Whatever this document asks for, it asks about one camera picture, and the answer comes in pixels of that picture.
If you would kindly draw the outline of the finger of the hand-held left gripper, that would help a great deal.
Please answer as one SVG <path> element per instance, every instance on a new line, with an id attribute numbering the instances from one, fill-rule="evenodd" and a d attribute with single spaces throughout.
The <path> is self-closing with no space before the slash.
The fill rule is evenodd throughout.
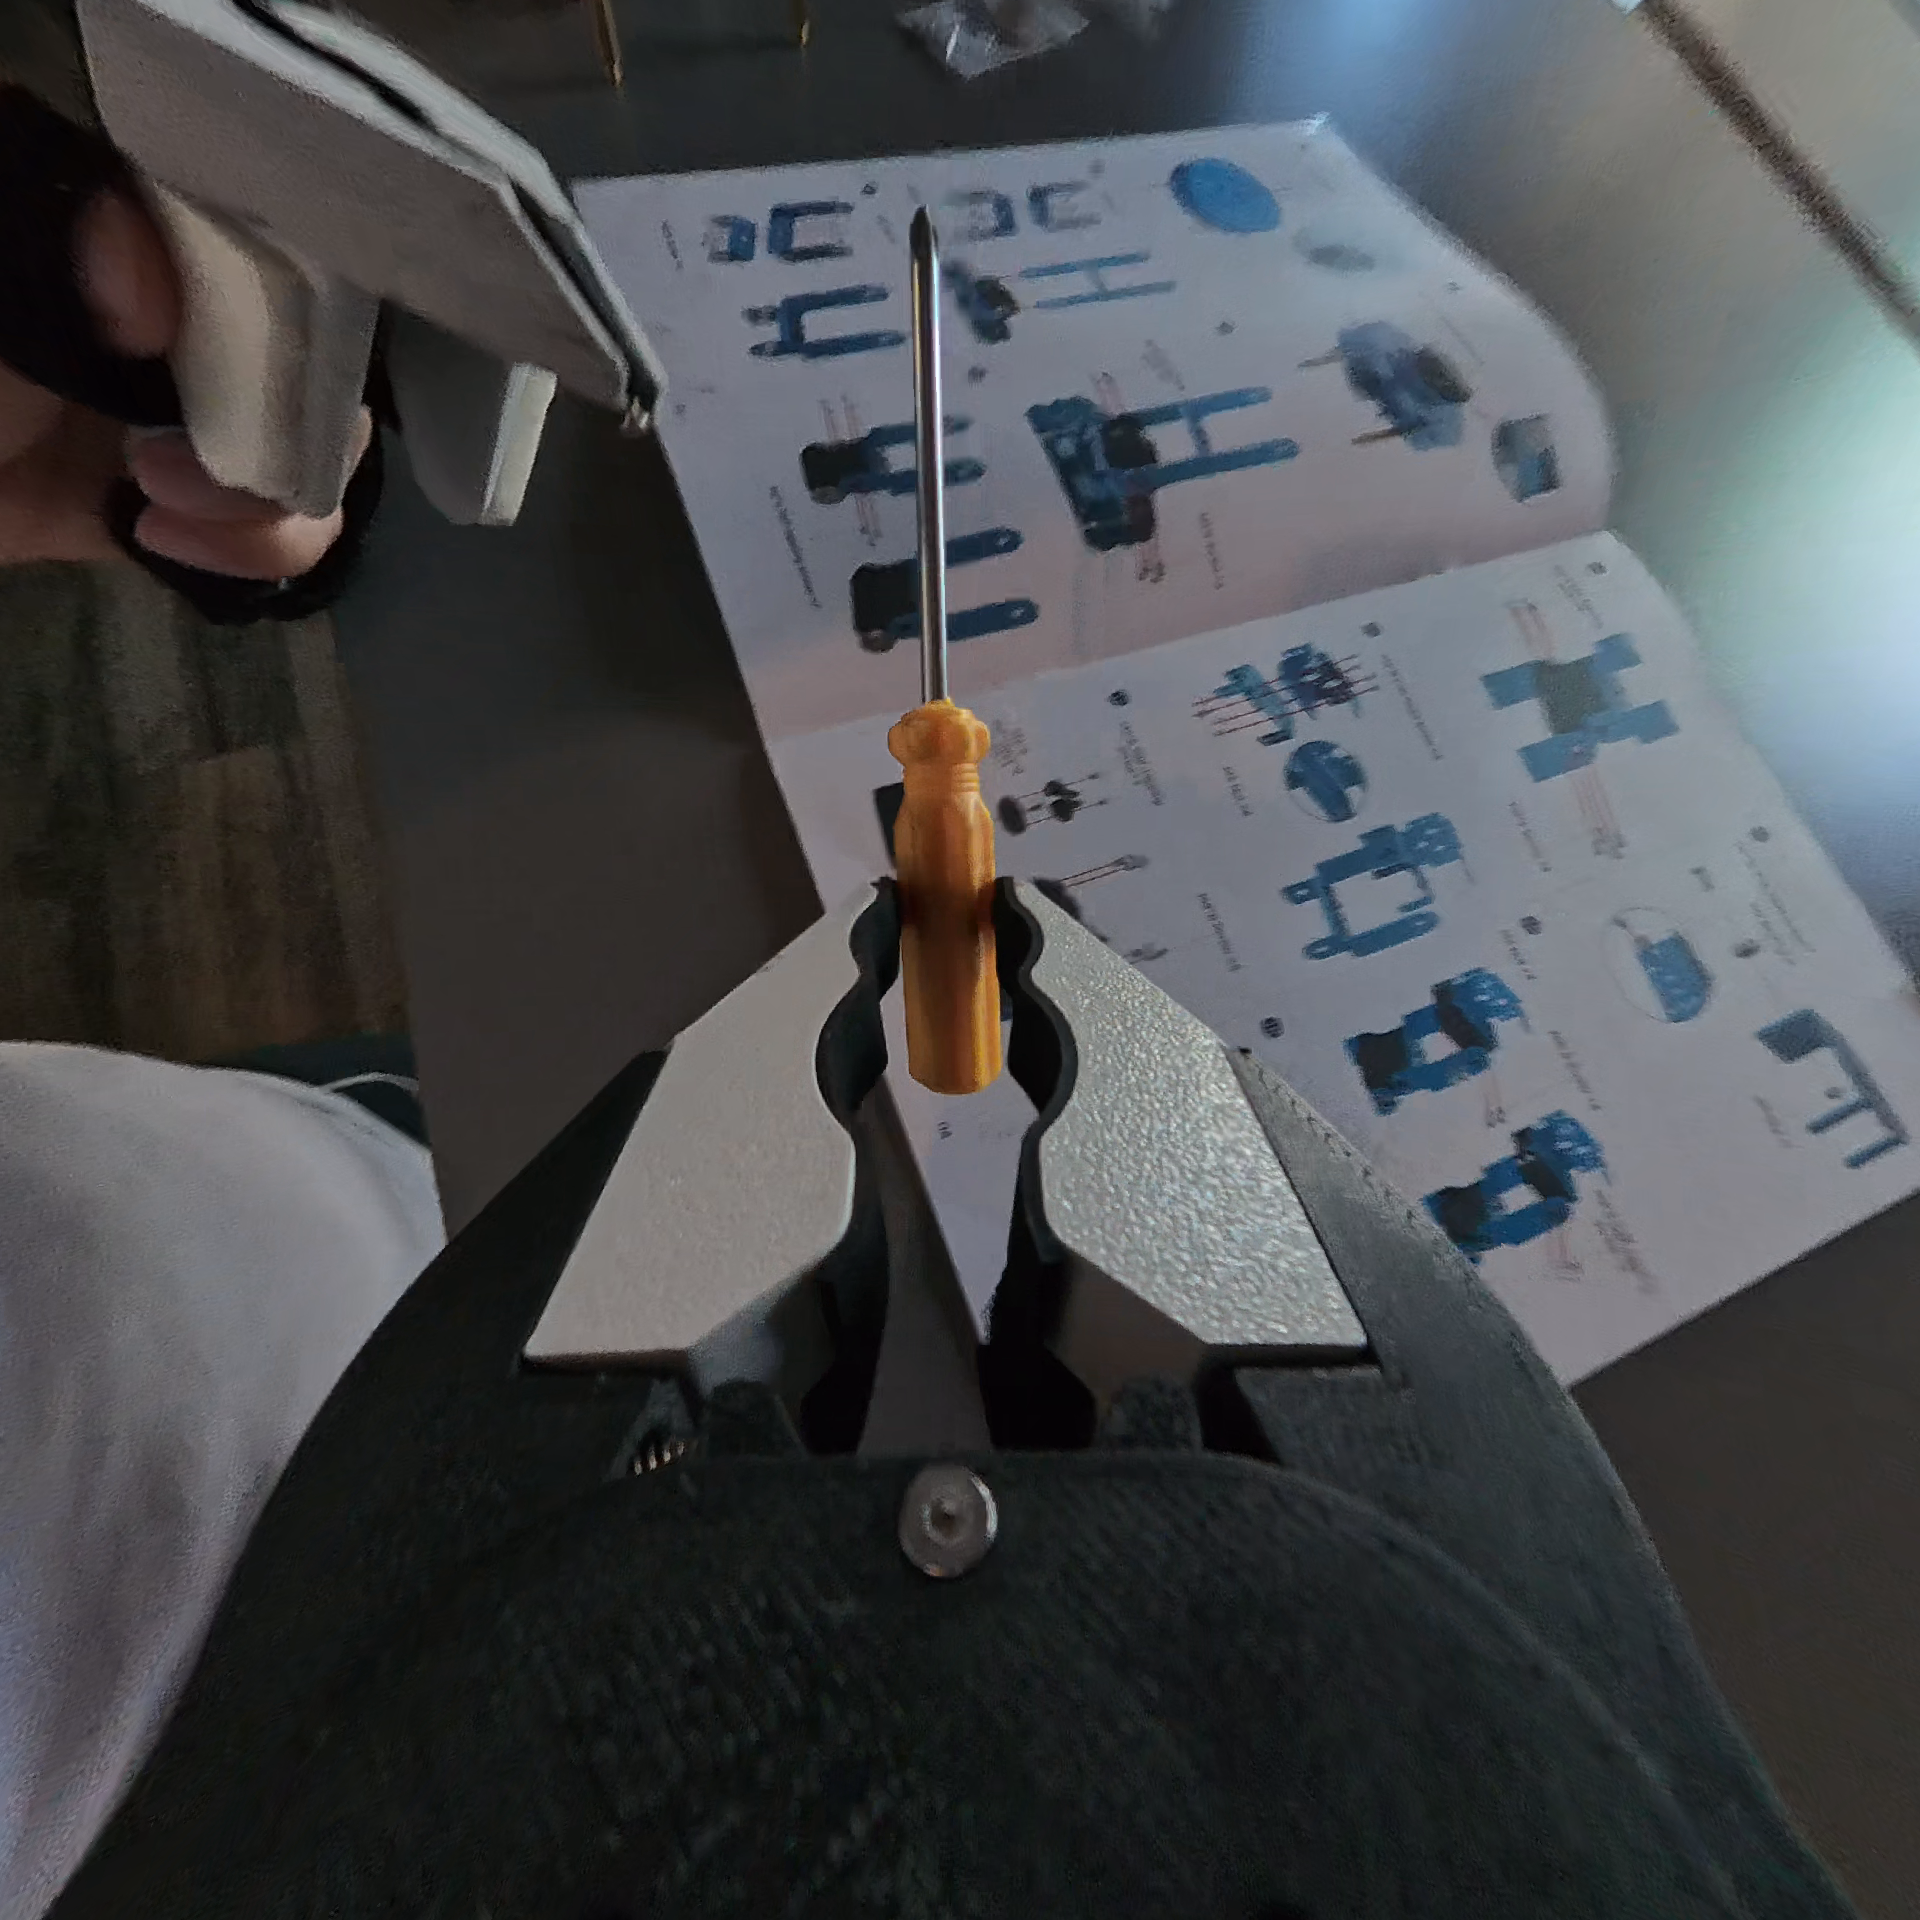
<path id="1" fill-rule="evenodd" d="M 102 131 L 147 206 L 150 183 L 173 188 L 322 288 L 365 301 L 365 378 L 381 354 L 419 493 L 447 523 L 509 526 L 565 388 L 390 301 L 400 242 L 424 237 L 426 149 L 396 108 L 294 37 L 291 7 L 75 4 Z M 612 416 L 638 430 L 636 412 Z"/>
<path id="2" fill-rule="evenodd" d="M 651 414 L 660 360 L 545 158 L 349 12 L 294 4 L 291 35 L 424 143 L 424 237 L 397 242 L 390 301 L 612 414 Z"/>

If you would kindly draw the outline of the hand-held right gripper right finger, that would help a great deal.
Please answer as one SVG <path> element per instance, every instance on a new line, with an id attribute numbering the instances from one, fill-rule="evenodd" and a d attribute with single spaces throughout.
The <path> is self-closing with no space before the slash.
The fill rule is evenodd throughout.
<path id="1" fill-rule="evenodd" d="M 1032 1114 L 979 1346 L 992 1443 L 1083 1448 L 1142 1381 L 1208 1412 L 1242 1371 L 1366 1365 L 1231 1049 L 1029 881 L 996 882 L 994 933 Z"/>

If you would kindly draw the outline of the orange handled screwdriver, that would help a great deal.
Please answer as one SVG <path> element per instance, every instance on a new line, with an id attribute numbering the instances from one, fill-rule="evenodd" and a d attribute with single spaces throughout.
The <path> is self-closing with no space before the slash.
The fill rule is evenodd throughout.
<path id="1" fill-rule="evenodd" d="M 913 352 L 919 681 L 887 732 L 902 773 L 893 823 L 905 1069 L 928 1092 L 981 1092 L 1002 1069 L 996 828 L 979 788 L 987 727 L 948 683 L 948 483 L 942 261 L 931 215 L 908 226 Z"/>

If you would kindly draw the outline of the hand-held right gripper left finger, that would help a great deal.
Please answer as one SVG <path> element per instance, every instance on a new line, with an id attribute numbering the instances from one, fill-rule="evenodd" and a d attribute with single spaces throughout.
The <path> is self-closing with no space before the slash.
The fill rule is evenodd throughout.
<path id="1" fill-rule="evenodd" d="M 855 1448 L 890 1307 L 855 1120 L 898 975 L 900 893 L 868 881 L 671 1041 L 525 1362 L 760 1387 L 808 1451 Z"/>

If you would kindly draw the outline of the grey desk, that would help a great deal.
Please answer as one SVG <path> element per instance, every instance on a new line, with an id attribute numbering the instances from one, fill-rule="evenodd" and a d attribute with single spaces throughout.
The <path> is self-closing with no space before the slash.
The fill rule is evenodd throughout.
<path id="1" fill-rule="evenodd" d="M 570 178 L 1325 115 L 1559 322 L 1619 444 L 1614 523 L 1915 967 L 1915 337 L 1805 225 L 1734 87 L 1915 278 L 1895 4 L 1175 4 L 960 82 L 895 4 L 808 49 L 426 4 L 426 45 Z M 815 913 L 653 444 L 559 404 L 518 526 L 403 469 L 342 615 L 445 1220 Z M 1699 1645 L 1861 1912 L 1915 1916 L 1915 1203 L 1595 1377 L 1579 1403 Z"/>

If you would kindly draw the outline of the person's white shirt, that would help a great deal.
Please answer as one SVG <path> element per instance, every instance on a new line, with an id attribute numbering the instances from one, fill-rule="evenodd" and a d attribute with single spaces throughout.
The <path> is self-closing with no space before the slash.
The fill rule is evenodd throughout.
<path id="1" fill-rule="evenodd" d="M 4 1916 L 80 1866 L 276 1479 L 443 1243 L 396 1042 L 4 1045 Z"/>

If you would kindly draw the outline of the robot assembly instruction manual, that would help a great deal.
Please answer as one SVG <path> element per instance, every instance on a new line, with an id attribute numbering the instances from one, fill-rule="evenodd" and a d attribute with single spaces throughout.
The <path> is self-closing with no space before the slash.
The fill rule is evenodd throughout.
<path id="1" fill-rule="evenodd" d="M 1561 1383 L 1915 1191 L 1915 991 L 1610 528 L 1563 334 L 1324 123 L 594 178 L 824 905 L 950 681 L 1002 875 L 1255 1052 Z"/>

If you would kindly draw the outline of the person's left hand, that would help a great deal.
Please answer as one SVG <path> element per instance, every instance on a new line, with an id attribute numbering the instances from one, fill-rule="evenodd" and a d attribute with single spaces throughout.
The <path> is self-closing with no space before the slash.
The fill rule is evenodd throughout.
<path id="1" fill-rule="evenodd" d="M 108 188 L 75 225 L 78 293 L 106 348 L 165 360 L 179 333 L 179 280 L 147 208 Z M 302 516 L 226 488 L 173 433 L 142 434 L 106 414 L 1 375 L 1 562 L 108 565 L 125 554 L 108 498 L 130 481 L 143 498 L 133 547 L 150 558 L 239 582 L 309 575 L 338 547 L 347 514 Z"/>

